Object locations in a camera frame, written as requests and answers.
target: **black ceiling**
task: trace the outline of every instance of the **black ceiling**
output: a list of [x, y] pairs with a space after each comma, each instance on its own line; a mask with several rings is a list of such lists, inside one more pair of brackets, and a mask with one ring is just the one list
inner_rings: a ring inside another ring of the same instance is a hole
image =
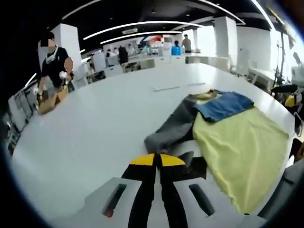
[[[14, 69], [8, 78], [1, 76], [1, 83], [14, 84], [14, 92], [20, 89], [35, 72], [40, 71], [37, 55], [37, 44], [43, 32], [51, 30], [59, 23], [78, 28], [79, 44], [87, 51], [99, 48], [100, 42], [122, 36], [122, 30], [109, 31], [87, 40], [84, 37], [114, 26], [150, 20], [175, 20], [190, 22], [208, 16], [223, 16], [221, 10], [211, 7], [199, 0], [101, 0], [91, 4], [66, 19], [62, 17], [92, 0], [41, 0], [14, 1], [7, 4], [7, 12], [2, 12], [2, 29], [4, 37], [4, 67]], [[236, 14], [238, 12], [254, 12], [258, 10], [250, 0], [209, 0]], [[262, 19], [248, 20], [249, 26], [268, 29]], [[138, 32], [170, 30], [177, 25], [153, 24], [137, 26]], [[13, 78], [18, 69], [18, 80]]]

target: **yellow object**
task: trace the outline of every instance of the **yellow object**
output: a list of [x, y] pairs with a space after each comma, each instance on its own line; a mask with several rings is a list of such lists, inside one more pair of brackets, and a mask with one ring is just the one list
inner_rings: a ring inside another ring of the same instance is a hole
[[167, 154], [161, 154], [161, 162], [163, 166], [185, 165], [183, 160]]
[[252, 213], [280, 173], [288, 134], [256, 107], [213, 124], [197, 114], [192, 130], [221, 190]]
[[290, 95], [287, 99], [286, 99], [286, 101], [285, 101], [285, 106], [286, 107], [292, 107], [292, 106], [294, 106], [295, 105], [295, 96], [293, 96], [293, 95]]
[[148, 155], [139, 155], [130, 162], [130, 165], [153, 165], [154, 153]]

